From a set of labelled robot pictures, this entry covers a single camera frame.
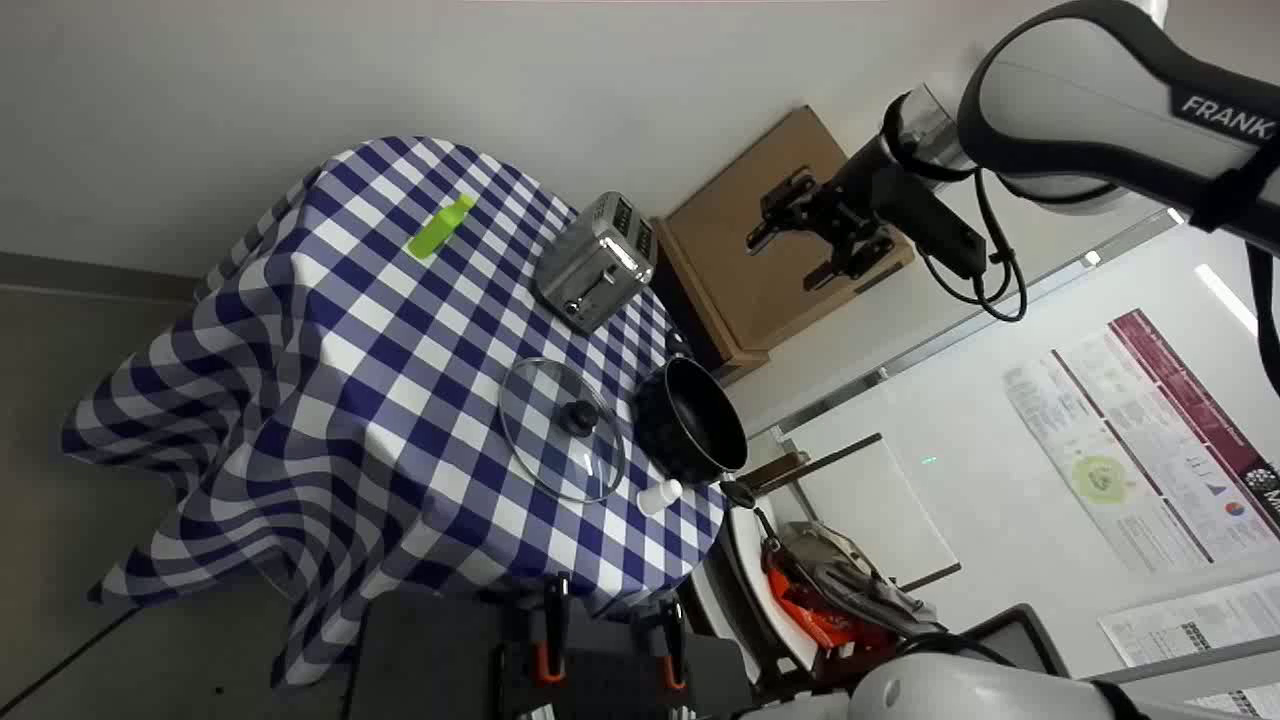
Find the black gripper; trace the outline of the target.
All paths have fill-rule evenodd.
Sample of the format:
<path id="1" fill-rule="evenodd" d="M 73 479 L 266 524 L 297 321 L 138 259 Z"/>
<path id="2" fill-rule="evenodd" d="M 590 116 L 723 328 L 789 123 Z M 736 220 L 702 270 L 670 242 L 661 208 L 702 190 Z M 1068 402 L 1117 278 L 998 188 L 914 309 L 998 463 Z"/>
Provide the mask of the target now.
<path id="1" fill-rule="evenodd" d="M 901 167 L 880 141 L 869 141 L 832 180 L 817 185 L 802 167 L 761 196 L 761 224 L 749 247 L 763 251 L 777 231 L 813 231 L 828 242 L 828 259 L 802 275 L 820 293 L 836 275 L 863 275 L 905 231 L 925 256 L 959 278 L 974 278 L 984 234 L 967 229 L 925 180 Z"/>

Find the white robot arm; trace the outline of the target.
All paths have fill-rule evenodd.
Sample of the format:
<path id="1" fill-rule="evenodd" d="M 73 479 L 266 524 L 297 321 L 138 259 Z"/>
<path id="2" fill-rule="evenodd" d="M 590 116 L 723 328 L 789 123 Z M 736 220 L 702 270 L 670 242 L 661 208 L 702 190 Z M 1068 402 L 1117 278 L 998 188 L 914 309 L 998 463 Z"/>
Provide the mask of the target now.
<path id="1" fill-rule="evenodd" d="M 763 251 L 813 231 L 828 259 L 817 293 L 863 275 L 905 231 L 959 305 L 1017 322 L 1026 275 L 997 220 L 986 180 L 1042 208 L 1137 190 L 1200 231 L 1245 239 L 1257 353 L 1280 386 L 1280 89 L 1182 50 L 1137 0 L 1058 0 L 998 37 L 944 98 L 901 91 L 872 141 L 828 180 L 785 176 L 745 234 Z"/>

